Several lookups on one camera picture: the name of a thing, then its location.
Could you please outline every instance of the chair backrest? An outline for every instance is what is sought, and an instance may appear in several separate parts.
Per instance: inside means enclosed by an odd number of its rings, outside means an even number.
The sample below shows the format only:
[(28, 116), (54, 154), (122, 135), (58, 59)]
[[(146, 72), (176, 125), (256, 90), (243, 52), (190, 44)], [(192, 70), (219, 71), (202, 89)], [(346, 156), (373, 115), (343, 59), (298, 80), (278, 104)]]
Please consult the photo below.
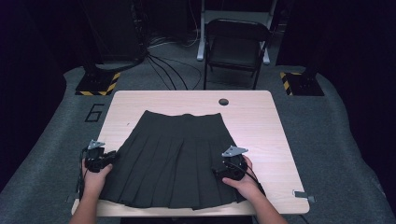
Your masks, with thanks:
[(227, 19), (210, 21), (205, 27), (205, 34), (206, 36), (223, 36), (257, 41), (266, 41), (270, 36), (268, 28), (261, 23)]

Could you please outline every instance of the wooden table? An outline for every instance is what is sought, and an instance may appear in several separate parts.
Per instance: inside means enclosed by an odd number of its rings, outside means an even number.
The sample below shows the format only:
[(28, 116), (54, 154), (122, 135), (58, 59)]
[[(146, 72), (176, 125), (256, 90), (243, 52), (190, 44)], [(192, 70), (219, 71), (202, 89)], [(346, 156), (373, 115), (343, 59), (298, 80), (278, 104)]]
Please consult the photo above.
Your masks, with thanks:
[[(220, 105), (227, 99), (228, 105)], [(129, 136), (145, 110), (165, 115), (195, 116), (221, 113), (233, 140), (252, 162), (269, 201), (280, 214), (304, 214), (307, 199), (293, 191), (304, 191), (290, 147), (269, 91), (118, 91), (108, 110), (98, 141), (106, 151), (117, 150)], [(76, 210), (75, 201), (72, 213)], [(247, 201), (193, 211), (190, 208), (137, 209), (99, 201), (99, 217), (185, 217), (254, 215)]]

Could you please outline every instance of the black speaker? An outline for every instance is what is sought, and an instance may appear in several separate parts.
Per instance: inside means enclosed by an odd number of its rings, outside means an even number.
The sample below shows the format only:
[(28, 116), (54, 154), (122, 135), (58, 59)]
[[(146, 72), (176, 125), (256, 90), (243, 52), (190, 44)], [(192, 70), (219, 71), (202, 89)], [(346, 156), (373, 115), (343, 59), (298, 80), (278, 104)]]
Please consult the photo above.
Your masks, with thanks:
[(146, 52), (140, 0), (80, 0), (104, 62), (135, 61)]
[(219, 11), (269, 12), (271, 10), (272, 2), (272, 0), (210, 0), (205, 1), (205, 9)]
[(188, 0), (145, 0), (143, 9), (151, 32), (184, 39), (188, 33)]

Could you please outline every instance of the small round object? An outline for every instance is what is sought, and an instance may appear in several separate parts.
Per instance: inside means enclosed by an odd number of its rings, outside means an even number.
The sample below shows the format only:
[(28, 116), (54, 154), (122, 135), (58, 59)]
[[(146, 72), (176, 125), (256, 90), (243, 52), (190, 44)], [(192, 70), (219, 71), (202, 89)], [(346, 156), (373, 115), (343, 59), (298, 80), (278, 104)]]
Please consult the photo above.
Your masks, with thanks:
[(230, 102), (227, 99), (222, 98), (219, 100), (220, 105), (228, 105), (228, 103), (230, 103)]

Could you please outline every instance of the black curtain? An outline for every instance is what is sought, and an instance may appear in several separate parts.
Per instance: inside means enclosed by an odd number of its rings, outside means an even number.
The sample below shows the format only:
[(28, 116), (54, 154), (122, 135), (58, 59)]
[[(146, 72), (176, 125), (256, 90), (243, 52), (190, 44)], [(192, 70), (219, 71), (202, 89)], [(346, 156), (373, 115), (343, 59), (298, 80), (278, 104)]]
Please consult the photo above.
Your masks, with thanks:
[(1, 1), (0, 27), (2, 190), (62, 101), (64, 73), (100, 57), (78, 0)]
[(395, 11), (393, 0), (296, 0), (276, 64), (314, 66), (330, 80), (396, 214)]

